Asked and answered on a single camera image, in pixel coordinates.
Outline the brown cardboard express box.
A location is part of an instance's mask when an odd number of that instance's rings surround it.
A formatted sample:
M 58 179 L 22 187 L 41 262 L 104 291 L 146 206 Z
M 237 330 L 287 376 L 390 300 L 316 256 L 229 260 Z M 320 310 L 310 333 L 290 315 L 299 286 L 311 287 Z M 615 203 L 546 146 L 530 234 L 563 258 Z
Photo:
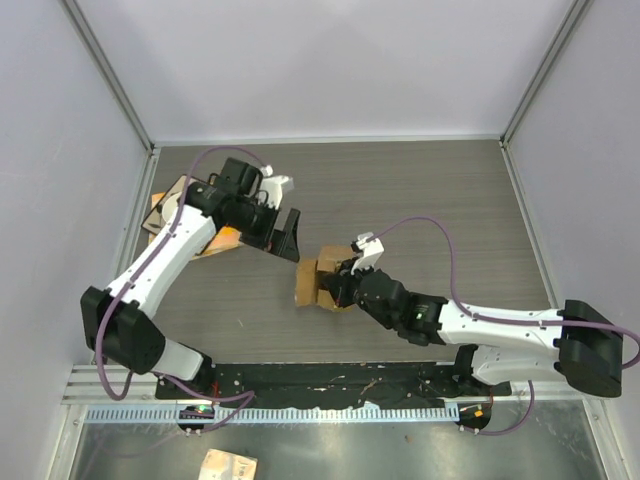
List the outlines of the brown cardboard express box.
M 348 311 L 349 307 L 341 307 L 334 302 L 322 280 L 326 275 L 336 273 L 341 263 L 353 255 L 349 246 L 328 245 L 323 246 L 315 258 L 301 258 L 296 270 L 296 306 L 317 306 L 331 312 Z

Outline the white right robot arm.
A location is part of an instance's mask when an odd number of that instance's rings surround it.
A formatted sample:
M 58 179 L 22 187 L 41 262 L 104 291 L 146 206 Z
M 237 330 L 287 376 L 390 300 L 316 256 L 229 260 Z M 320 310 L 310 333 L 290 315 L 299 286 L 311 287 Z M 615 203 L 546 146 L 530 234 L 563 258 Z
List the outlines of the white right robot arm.
M 323 274 L 320 285 L 337 306 L 357 306 L 411 344 L 457 347 L 451 380 L 462 394 L 520 381 L 565 381 L 603 398 L 622 393 L 622 335 L 586 302 L 540 311 L 460 306 L 350 263 Z

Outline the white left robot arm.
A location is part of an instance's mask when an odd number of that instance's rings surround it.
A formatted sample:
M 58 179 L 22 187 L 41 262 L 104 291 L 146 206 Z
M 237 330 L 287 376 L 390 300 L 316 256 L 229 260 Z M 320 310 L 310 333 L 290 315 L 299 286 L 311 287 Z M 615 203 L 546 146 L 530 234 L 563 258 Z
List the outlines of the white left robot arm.
M 154 324 L 155 314 L 187 264 L 225 227 L 238 231 L 246 246 L 298 262 L 299 210 L 289 212 L 283 228 L 276 226 L 293 188 L 292 177 L 234 158 L 207 181 L 187 179 L 172 216 L 133 264 L 107 287 L 89 287 L 81 297 L 85 339 L 97 362 L 172 378 L 190 398 L 205 397 L 214 382 L 213 360 L 168 339 Z

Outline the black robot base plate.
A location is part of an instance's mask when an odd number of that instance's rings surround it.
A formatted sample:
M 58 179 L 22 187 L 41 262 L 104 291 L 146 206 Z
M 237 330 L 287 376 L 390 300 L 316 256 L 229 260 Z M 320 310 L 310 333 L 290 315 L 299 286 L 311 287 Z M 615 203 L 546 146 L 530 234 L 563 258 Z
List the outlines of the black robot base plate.
M 252 391 L 262 409 L 343 410 L 367 402 L 382 409 L 440 407 L 446 399 L 508 397 L 511 385 L 487 386 L 454 364 L 436 362 L 219 364 L 206 395 Z

